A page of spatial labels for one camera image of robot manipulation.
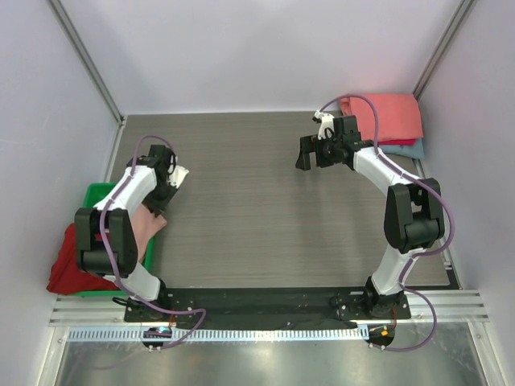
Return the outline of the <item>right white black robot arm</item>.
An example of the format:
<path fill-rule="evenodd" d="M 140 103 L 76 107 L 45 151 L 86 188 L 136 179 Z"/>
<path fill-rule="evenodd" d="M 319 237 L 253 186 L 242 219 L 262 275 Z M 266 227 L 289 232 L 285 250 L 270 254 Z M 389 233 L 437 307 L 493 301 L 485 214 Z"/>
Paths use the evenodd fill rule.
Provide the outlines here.
<path fill-rule="evenodd" d="M 319 130 L 300 138 L 296 168 L 343 164 L 385 195 L 383 232 L 387 247 L 379 267 L 365 283 L 362 300 L 367 316 L 384 318 L 400 305 L 406 278 L 420 254 L 443 237 L 439 183 L 420 179 L 388 161 L 373 141 L 362 139 L 354 116 L 316 112 L 313 120 Z"/>

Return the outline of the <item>pink printed t shirt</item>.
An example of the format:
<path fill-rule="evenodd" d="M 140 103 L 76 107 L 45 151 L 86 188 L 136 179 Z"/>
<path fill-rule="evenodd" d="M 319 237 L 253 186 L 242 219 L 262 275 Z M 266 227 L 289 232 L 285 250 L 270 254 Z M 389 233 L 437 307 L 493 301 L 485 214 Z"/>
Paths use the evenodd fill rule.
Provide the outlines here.
<path fill-rule="evenodd" d="M 156 216 L 140 204 L 130 218 L 130 223 L 138 249 L 138 262 L 142 262 L 150 239 L 166 227 L 167 221 L 162 215 Z"/>

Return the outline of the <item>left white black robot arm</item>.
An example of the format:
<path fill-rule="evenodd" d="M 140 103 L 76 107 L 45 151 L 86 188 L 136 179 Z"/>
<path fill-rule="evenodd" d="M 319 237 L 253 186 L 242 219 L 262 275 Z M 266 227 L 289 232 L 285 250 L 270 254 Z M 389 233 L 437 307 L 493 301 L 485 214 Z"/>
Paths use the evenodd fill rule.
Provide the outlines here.
<path fill-rule="evenodd" d="M 169 144 L 152 145 L 147 155 L 132 157 L 105 198 L 78 209 L 74 218 L 78 269 L 143 302 L 142 311 L 156 322 L 169 315 L 171 302 L 164 282 L 139 261 L 134 218 L 140 207 L 162 215 L 187 174 Z"/>

